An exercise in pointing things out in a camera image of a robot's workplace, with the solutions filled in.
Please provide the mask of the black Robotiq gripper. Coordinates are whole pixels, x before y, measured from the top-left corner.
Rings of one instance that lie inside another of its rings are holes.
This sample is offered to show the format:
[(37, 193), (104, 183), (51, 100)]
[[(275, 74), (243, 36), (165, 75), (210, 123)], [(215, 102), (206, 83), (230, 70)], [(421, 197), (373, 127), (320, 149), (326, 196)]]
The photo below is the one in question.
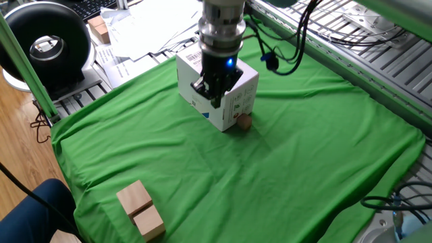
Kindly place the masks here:
[[(227, 91), (230, 91), (237, 82), (237, 78), (243, 71), (237, 67), (238, 55), (227, 57), (214, 56), (209, 53), (202, 53), (201, 76), (190, 83), (192, 89), (206, 99), (211, 99), (213, 108), (221, 106), (221, 100)], [(227, 78), (216, 78), (213, 86), (209, 84), (210, 78), (214, 76), (235, 76)]]

